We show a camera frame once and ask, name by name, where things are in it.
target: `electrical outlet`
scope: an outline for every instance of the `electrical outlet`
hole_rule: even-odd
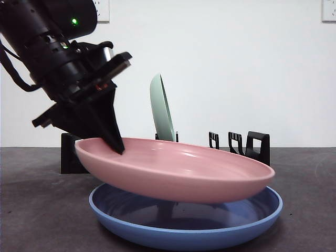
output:
[[[323,0],[322,21],[336,22],[336,0]]]
[[[97,10],[97,18],[99,22],[110,21],[110,1],[109,0],[93,0]]]

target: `black mount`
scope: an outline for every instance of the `black mount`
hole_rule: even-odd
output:
[[[246,140],[246,151],[243,152],[243,138],[241,134],[234,132],[228,133],[229,148],[231,153],[240,154],[248,158],[260,161],[264,164],[270,165],[270,145],[269,134],[263,134],[259,132],[249,131]],[[253,139],[261,141],[260,152],[256,151],[253,147]],[[238,142],[238,153],[232,146],[232,140]],[[219,150],[219,135],[213,132],[209,132],[209,145],[213,148],[212,141],[216,142],[216,149]]]
[[[61,174],[89,173],[80,163],[76,154],[75,141],[79,139],[78,136],[70,133],[61,135]]]
[[[178,138],[178,137],[179,137],[179,136],[178,136],[179,132],[176,131],[175,134],[176,134],[176,142],[178,143],[178,142],[179,142],[179,138]],[[158,135],[157,133],[155,133],[155,140],[160,140],[160,139],[159,139],[159,135]]]

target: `blue plate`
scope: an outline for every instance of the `blue plate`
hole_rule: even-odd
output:
[[[242,201],[195,204],[144,197],[103,184],[92,191],[89,202],[98,220],[114,234],[174,251],[245,243],[269,229],[282,210],[280,195],[269,187]]]

